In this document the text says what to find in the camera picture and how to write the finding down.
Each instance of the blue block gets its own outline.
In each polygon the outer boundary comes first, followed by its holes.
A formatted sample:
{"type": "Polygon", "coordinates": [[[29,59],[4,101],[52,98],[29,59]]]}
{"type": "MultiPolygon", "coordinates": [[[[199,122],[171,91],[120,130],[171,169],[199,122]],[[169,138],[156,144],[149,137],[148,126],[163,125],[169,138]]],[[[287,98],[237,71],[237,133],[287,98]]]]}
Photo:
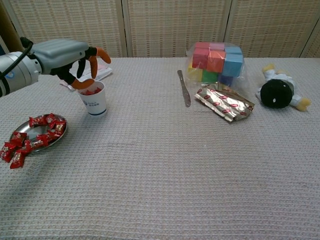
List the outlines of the blue block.
{"type": "Polygon", "coordinates": [[[227,53],[225,55],[222,75],[226,77],[239,77],[243,62],[244,58],[242,55],[227,53]]]}
{"type": "Polygon", "coordinates": [[[218,82],[228,87],[232,86],[233,81],[234,81],[234,78],[232,76],[223,76],[221,74],[218,75],[218,82]]]}
{"type": "Polygon", "coordinates": [[[242,55],[241,48],[238,46],[225,46],[224,51],[228,54],[240,54],[242,55]]]}

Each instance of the metal plate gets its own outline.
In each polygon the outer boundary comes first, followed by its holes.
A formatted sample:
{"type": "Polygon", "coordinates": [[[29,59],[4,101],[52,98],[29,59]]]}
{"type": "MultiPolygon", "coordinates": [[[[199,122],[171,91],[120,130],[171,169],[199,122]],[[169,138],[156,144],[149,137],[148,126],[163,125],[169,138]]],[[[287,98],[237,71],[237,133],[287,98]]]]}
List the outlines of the metal plate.
{"type": "MultiPolygon", "coordinates": [[[[42,146],[42,147],[39,147],[35,150],[32,151],[32,153],[36,153],[36,152],[39,152],[43,149],[46,149],[50,146],[52,146],[53,144],[55,144],[56,142],[58,142],[66,133],[67,131],[67,128],[68,128],[68,122],[67,120],[63,117],[63,116],[60,116],[60,115],[56,115],[55,116],[58,118],[59,121],[66,121],[66,124],[65,124],[65,129],[64,129],[64,132],[63,134],[56,140],[53,140],[49,143],[48,146],[42,146]]],[[[29,127],[29,121],[26,121],[24,122],[23,124],[21,124],[16,130],[14,130],[13,132],[20,132],[20,133],[27,133],[27,139],[31,140],[31,141],[35,141],[37,140],[37,135],[38,134],[46,134],[48,132],[48,130],[50,131],[50,127],[48,125],[41,125],[41,126],[36,126],[36,127],[29,127]]]]}

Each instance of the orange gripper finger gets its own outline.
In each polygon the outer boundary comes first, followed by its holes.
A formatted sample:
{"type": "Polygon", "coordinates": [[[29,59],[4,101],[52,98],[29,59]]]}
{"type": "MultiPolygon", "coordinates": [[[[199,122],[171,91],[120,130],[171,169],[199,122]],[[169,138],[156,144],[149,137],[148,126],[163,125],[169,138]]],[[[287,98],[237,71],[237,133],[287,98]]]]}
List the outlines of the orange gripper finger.
{"type": "Polygon", "coordinates": [[[105,61],[107,64],[111,63],[111,59],[108,53],[106,53],[101,47],[96,48],[96,55],[102,58],[102,60],[105,61]]]}
{"type": "Polygon", "coordinates": [[[71,84],[71,87],[73,87],[74,89],[77,89],[77,90],[82,90],[82,89],[86,89],[88,87],[90,87],[93,83],[95,82],[94,79],[92,78],[89,78],[85,81],[79,81],[78,79],[75,79],[73,81],[73,83],[71,84]]]}
{"type": "Polygon", "coordinates": [[[89,57],[89,62],[90,62],[90,68],[91,68],[91,77],[93,79],[96,78],[97,73],[98,73],[98,61],[95,56],[89,57]]]}

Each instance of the black plush head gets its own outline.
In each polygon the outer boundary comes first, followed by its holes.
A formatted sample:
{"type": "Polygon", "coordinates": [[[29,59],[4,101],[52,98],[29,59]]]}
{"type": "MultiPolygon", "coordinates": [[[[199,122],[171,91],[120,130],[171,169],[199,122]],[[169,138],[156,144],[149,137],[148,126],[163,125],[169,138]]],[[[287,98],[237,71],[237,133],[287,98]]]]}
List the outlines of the black plush head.
{"type": "Polygon", "coordinates": [[[293,92],[286,82],[271,79],[262,86],[260,96],[262,103],[267,107],[282,109],[290,104],[293,92]]]}

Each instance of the plush toy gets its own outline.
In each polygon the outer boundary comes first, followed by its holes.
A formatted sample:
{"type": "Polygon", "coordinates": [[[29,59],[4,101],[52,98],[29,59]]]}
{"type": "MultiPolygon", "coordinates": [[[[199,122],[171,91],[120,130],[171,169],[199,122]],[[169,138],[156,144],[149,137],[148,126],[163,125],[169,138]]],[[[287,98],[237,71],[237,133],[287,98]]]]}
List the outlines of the plush toy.
{"type": "Polygon", "coordinates": [[[311,104],[308,98],[296,94],[297,85],[282,70],[275,71],[273,63],[262,69],[266,83],[256,93],[257,98],[267,107],[282,109],[291,105],[299,111],[307,111],[311,104]]]}

